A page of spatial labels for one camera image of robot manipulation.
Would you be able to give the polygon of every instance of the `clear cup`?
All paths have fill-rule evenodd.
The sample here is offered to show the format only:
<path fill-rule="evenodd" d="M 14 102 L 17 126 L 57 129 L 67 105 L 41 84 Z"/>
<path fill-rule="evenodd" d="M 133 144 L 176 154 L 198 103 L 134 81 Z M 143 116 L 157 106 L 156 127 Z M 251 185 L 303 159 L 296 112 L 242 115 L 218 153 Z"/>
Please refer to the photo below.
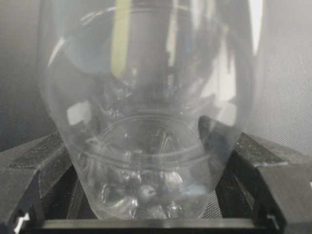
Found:
<path fill-rule="evenodd" d="M 258 92 L 251 2 L 42 1 L 42 96 L 98 218 L 201 217 Z"/>

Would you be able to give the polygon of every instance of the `gray wall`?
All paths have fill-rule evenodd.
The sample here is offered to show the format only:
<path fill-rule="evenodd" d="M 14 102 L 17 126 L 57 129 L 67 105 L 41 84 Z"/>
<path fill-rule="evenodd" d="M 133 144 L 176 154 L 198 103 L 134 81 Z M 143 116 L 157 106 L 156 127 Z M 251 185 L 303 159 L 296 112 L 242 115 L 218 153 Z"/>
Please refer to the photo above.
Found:
<path fill-rule="evenodd" d="M 39 0 L 0 0 L 0 151 L 54 130 L 38 92 Z"/>
<path fill-rule="evenodd" d="M 264 89 L 247 132 L 312 155 L 311 0 L 266 0 Z M 0 151 L 55 128 L 37 88 L 39 0 L 0 0 Z"/>

